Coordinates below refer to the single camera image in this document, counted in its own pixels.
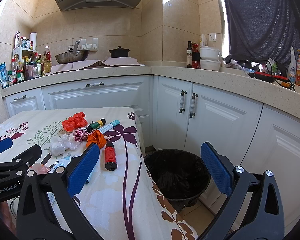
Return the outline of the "blue snack bag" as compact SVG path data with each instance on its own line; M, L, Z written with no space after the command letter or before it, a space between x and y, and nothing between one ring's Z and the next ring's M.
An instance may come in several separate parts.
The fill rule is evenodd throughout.
M6 64L2 62L0 64L0 84L2 88L8 87L8 74L6 69Z

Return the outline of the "red tube black cap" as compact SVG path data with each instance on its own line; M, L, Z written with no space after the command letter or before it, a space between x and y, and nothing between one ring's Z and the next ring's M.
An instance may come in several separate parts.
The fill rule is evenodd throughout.
M115 171L117 169L116 153L112 142L108 142L104 150L105 169Z

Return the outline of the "clear plastic bag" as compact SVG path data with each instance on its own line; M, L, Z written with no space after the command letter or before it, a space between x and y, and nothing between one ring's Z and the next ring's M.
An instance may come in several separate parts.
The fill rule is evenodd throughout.
M68 134L57 135L50 140L50 154L57 157L67 150L76 151L79 146L80 142L72 140Z

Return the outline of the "white spray bottle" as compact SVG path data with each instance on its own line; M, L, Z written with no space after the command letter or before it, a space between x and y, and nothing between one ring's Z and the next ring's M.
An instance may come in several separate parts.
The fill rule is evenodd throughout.
M291 47L290 51L290 64L287 70L287 78L292 83L295 84L296 81L296 61L294 47Z

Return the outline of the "black trash bin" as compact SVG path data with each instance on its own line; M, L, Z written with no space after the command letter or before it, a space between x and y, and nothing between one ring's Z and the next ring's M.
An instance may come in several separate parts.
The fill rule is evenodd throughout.
M145 165L160 192L177 212L194 206L211 175L201 157L182 150L158 150L145 156Z

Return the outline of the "teal white tube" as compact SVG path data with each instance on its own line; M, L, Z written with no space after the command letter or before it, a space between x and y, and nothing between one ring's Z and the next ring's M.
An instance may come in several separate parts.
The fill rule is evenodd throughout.
M100 131L102 134L104 134L119 124L120 124L119 120L114 120L114 121L104 125L103 127L98 128L97 130Z

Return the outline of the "pink stove cover cloth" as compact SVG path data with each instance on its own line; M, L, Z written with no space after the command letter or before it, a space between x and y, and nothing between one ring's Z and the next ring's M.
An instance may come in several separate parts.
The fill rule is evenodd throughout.
M115 66L140 66L137 59L132 57L109 57L106 61L101 60L84 60L66 64L58 64L51 67L51 71L46 75L52 75L62 72L70 72L85 68L96 67L115 67Z

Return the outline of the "floral tablecloth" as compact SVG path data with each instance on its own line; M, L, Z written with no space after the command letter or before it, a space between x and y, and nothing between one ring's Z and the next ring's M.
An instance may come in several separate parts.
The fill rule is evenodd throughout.
M24 111L0 124L0 140L13 146L0 154L12 160L34 144L42 148L40 161L53 165L51 139L64 134L62 121L77 109ZM175 211L152 180L144 163L141 122L129 107L82 109L88 122L104 119L119 124L107 135L113 140L117 169L108 171L100 156L89 183L75 195L79 208L104 239L196 239L197 232Z

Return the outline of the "paper towel roll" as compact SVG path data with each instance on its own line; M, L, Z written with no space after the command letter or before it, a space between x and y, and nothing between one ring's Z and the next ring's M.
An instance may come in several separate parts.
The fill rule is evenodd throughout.
M30 43L32 44L32 50L36 50L37 33L30 33Z

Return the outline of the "dark sauce bottle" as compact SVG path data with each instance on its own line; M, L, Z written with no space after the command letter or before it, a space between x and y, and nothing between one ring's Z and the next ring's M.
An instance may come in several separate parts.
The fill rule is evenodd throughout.
M187 42L187 68L192 68L192 42Z

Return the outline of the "green yellow tube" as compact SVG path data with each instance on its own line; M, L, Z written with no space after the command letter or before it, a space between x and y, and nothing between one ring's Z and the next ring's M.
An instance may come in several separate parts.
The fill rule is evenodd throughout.
M106 124L105 119L97 120L96 122L91 122L91 124L86 128L86 131L91 133L92 131L103 127Z

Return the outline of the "white spice rack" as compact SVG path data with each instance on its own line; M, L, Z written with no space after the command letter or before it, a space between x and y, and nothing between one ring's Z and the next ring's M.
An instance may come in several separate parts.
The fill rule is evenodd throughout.
M37 51L18 47L13 50L12 56L18 79L41 77L41 62Z

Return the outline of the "black casserole pot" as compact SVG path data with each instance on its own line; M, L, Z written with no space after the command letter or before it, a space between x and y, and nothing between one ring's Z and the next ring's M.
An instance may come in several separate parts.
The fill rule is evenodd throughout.
M130 49L118 46L116 49L109 50L111 57L128 57Z

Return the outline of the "white stacked bowls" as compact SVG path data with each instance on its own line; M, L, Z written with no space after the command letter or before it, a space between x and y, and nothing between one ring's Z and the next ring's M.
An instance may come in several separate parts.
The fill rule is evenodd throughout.
M221 51L217 48L200 47L200 68L204 70L219 71L221 66Z

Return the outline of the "red plastic bag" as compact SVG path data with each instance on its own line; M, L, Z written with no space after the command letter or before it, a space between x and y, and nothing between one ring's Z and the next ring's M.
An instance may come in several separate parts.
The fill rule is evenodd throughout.
M79 112L70 116L66 120L62 121L63 129L66 132L72 132L78 128L82 128L87 126L88 122L85 119L85 114L83 112Z

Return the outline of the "orange plastic bag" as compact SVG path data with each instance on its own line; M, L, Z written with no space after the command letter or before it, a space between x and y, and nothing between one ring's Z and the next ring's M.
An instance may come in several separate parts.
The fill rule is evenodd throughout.
M86 147L89 147L91 144L97 144L99 149L102 149L106 143L107 140L105 139L104 135L99 130L95 130L93 133L88 135Z

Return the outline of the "white blue ointment tube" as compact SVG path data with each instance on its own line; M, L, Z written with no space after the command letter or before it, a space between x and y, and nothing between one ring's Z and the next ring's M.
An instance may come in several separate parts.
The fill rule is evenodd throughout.
M53 171L56 170L56 168L63 166L67 167L67 165L71 162L72 158L70 156L64 157L62 159L58 159L50 168L51 170L49 173L52 173Z

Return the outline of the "dark curtain cloth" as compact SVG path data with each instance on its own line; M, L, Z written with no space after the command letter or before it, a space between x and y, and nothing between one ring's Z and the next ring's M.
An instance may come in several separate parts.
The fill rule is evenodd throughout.
M300 0L224 0L232 58L290 62L300 49Z

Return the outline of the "cooking oil bottle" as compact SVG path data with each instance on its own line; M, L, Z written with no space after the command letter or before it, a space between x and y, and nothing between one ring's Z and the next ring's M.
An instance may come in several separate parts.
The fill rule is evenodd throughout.
M43 65L44 65L44 74L51 72L51 67L52 67L51 53L50 53L50 47L48 45L45 46Z

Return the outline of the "white wall hook rack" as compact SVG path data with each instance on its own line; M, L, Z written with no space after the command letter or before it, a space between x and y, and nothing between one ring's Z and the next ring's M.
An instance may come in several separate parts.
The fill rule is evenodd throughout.
M90 41L87 41L86 38L82 38L79 43L80 49L87 49L92 52L98 51L98 38L93 37Z

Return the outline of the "wall power socket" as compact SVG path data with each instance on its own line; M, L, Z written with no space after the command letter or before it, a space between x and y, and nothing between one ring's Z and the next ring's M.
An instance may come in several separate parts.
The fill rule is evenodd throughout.
M216 42L216 33L209 33L209 42Z

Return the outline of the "steel wok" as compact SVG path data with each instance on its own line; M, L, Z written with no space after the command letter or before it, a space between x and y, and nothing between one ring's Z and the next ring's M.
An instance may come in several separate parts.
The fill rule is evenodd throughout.
M78 61L84 61L88 57L90 50L78 49L79 43L80 40L75 42L73 50L69 50L67 52L56 55L56 61L59 64L68 64Z

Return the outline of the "red black tool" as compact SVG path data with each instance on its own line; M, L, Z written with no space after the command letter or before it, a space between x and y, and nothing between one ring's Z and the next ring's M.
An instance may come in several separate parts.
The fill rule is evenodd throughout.
M270 75L264 72L250 72L248 74L251 78L256 78L262 81L266 81L269 83L274 83L275 80L279 80L281 82L287 83L288 79L286 77L283 76L279 76L279 75Z

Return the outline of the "red white twine bundle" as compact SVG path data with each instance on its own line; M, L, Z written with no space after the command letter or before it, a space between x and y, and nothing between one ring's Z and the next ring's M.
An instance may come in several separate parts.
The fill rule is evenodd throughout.
M76 142L83 142L87 141L89 135L90 132L87 132L85 129L78 128L73 132L72 137Z

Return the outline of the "orange white snack wrapper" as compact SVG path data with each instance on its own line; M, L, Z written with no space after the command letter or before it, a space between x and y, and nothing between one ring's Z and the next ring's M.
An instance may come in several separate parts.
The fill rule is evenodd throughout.
M35 163L32 166L30 166L27 171L28 172L29 171L34 171L34 172L36 172L36 174L41 175L41 174L47 174L47 173L49 173L50 170L51 170L51 168L49 168L49 167L47 167L47 166L45 166L43 164Z

